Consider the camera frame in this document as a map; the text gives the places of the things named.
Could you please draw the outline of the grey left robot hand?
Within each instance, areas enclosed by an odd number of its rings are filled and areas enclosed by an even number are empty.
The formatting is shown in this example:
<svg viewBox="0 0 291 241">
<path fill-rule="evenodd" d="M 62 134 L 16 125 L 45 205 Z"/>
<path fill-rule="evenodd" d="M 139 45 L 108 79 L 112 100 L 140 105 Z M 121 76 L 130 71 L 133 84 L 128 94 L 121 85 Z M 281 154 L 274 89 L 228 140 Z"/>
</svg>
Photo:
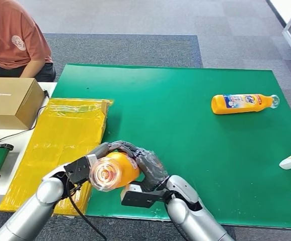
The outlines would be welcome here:
<svg viewBox="0 0 291 241">
<path fill-rule="evenodd" d="M 97 159 L 106 157 L 109 153 L 109 146 L 110 144 L 108 142 L 102 143 L 87 153 L 87 157 L 90 157 L 92 155 L 96 156 Z"/>
</svg>

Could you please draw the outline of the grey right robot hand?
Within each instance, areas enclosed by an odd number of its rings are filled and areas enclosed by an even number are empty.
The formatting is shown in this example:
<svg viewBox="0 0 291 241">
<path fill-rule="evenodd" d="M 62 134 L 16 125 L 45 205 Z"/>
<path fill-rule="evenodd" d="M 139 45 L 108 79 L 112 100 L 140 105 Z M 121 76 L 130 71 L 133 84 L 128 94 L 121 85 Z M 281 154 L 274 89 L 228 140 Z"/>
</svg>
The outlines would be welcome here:
<svg viewBox="0 0 291 241">
<path fill-rule="evenodd" d="M 169 176 L 162 162 L 153 151 L 136 147 L 125 141 L 109 143 L 108 147 L 109 151 L 118 150 L 133 159 L 144 174 L 144 179 L 141 182 L 141 186 L 146 192 L 155 190 Z"/>
</svg>

